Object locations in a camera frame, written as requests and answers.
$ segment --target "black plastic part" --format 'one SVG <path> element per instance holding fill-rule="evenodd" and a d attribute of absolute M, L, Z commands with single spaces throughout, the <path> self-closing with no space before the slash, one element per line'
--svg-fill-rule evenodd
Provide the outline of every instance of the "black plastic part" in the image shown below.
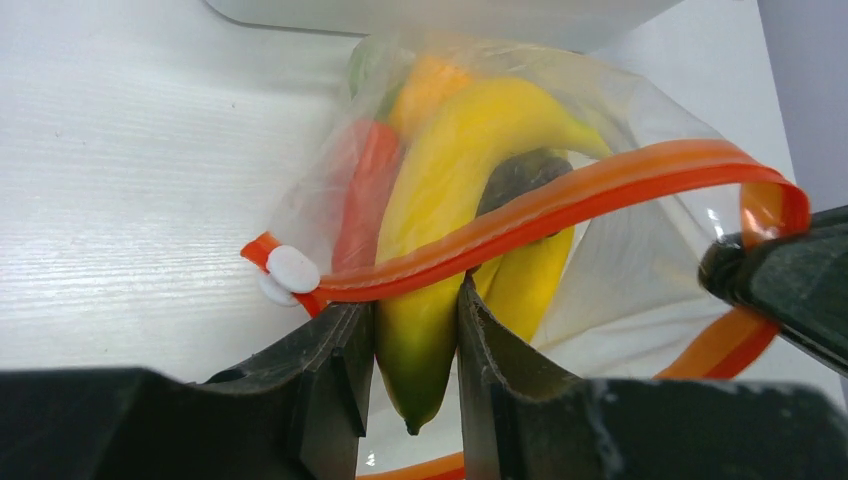
<path fill-rule="evenodd" d="M 704 257 L 701 284 L 779 322 L 781 335 L 848 375 L 848 207 L 813 216 L 809 233 L 745 252 L 739 235 Z"/>
<path fill-rule="evenodd" d="M 581 380 L 460 297 L 466 473 L 489 479 L 844 479 L 848 421 L 806 387 Z"/>
<path fill-rule="evenodd" d="M 143 369 L 0 374 L 0 479 L 353 478 L 372 317 L 332 305 L 203 385 Z"/>

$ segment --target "white container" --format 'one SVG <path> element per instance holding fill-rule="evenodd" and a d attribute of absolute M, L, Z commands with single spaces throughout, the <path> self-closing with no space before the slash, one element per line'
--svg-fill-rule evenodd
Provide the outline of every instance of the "white container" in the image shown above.
<path fill-rule="evenodd" d="M 207 0 L 243 23 L 367 34 L 414 24 L 589 52 L 680 0 Z"/>

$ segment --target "red pepper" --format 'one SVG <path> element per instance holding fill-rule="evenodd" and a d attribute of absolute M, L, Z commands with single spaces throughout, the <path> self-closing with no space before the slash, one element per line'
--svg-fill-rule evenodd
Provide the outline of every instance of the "red pepper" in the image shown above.
<path fill-rule="evenodd" d="M 362 121 L 353 128 L 367 128 L 368 132 L 345 195 L 341 230 L 333 248 L 334 272 L 374 265 L 380 224 L 400 160 L 400 140 L 391 127 Z"/>

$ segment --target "orange plastic strip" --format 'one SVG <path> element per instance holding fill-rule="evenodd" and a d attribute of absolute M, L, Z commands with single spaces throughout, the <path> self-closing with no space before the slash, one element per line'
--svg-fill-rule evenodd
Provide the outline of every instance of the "orange plastic strip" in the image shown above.
<path fill-rule="evenodd" d="M 312 295 L 345 302 L 401 295 L 605 213 L 732 183 L 774 184 L 792 206 L 783 212 L 783 221 L 793 227 L 808 221 L 804 193 L 730 142 L 666 142 L 575 170 L 403 257 L 325 276 Z"/>
<path fill-rule="evenodd" d="M 777 332 L 772 322 L 734 308 L 701 332 L 657 378 L 733 378 L 760 356 Z"/>
<path fill-rule="evenodd" d="M 411 467 L 373 475 L 360 475 L 357 480 L 463 480 L 465 466 L 462 452 L 437 458 Z"/>

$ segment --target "white wooden surface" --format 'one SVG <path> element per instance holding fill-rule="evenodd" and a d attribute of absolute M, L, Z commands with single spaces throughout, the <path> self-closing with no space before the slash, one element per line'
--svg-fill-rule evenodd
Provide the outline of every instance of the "white wooden surface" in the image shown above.
<path fill-rule="evenodd" d="M 238 250 L 309 161 L 356 41 L 201 0 L 0 0 L 0 369 L 202 381 L 303 322 Z M 686 0 L 598 55 L 791 176 L 755 2 Z M 745 377 L 842 402 L 783 342 Z"/>

